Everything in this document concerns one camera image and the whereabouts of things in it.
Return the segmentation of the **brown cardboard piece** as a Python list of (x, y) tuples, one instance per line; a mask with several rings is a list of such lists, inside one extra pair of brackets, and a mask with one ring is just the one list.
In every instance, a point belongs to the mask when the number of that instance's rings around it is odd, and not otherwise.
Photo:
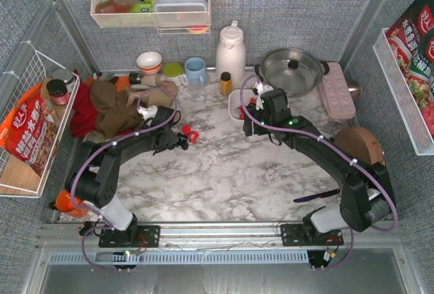
[(148, 101), (146, 103), (146, 107), (165, 106), (165, 107), (171, 108), (172, 104), (174, 103), (174, 99), (177, 96), (177, 91), (178, 91), (177, 89), (175, 89), (175, 90), (164, 89), (163, 91), (161, 91), (159, 89), (153, 90), (149, 94), (149, 98), (148, 98)]

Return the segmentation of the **white plastic storage basket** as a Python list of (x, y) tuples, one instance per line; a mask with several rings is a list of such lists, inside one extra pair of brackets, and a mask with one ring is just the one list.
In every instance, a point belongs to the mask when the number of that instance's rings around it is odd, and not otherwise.
[[(236, 89), (229, 94), (228, 99), (228, 114), (232, 121), (232, 123), (238, 127), (243, 126), (243, 120), (239, 119), (239, 115), (241, 112), (237, 109), (238, 106), (241, 106), (240, 101), (240, 89)], [(254, 92), (251, 89), (245, 89), (243, 91), (243, 103), (245, 106), (250, 104), (250, 98), (257, 98)]]

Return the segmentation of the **brown cloth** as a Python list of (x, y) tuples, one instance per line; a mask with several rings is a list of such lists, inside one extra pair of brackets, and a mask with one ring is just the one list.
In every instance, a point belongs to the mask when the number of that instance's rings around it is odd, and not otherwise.
[(116, 86), (108, 81), (93, 81), (90, 100), (98, 111), (95, 130), (103, 133), (105, 138), (133, 130), (142, 122), (138, 111), (132, 105), (127, 105), (127, 92), (118, 92)]

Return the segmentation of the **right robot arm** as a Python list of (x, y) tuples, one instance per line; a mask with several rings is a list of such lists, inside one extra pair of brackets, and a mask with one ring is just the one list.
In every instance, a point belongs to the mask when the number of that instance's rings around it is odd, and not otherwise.
[(245, 135), (268, 135), (274, 144), (285, 144), (310, 158), (338, 184), (340, 203), (307, 215), (308, 225), (320, 234), (341, 228), (363, 232), (369, 227), (378, 230), (376, 222), (392, 215), (388, 230), (396, 229), (395, 199), (384, 165), (357, 160), (325, 138), (308, 119), (293, 116), (282, 90), (258, 85), (254, 94), (256, 103), (243, 109)]

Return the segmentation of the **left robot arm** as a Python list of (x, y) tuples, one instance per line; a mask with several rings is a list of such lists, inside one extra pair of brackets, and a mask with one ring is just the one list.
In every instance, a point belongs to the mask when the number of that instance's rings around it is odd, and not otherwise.
[(64, 186), (72, 203), (76, 199), (82, 201), (85, 208), (100, 216), (112, 230), (130, 229), (134, 214), (116, 195), (120, 167), (143, 152), (156, 155), (174, 149), (178, 137), (172, 125), (179, 113), (160, 106), (155, 116), (145, 121), (144, 129), (101, 144), (82, 143)]

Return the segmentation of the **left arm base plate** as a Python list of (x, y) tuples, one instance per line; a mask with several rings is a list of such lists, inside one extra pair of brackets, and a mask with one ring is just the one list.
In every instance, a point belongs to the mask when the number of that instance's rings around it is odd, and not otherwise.
[(98, 246), (100, 248), (157, 248), (160, 226), (138, 225), (126, 231), (102, 230)]

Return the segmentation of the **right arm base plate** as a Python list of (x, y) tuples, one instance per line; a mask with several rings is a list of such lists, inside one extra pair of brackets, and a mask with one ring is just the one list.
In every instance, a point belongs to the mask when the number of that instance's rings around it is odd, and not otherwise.
[(284, 247), (314, 247), (344, 245), (341, 230), (319, 233), (314, 227), (303, 224), (280, 224), (280, 236)]

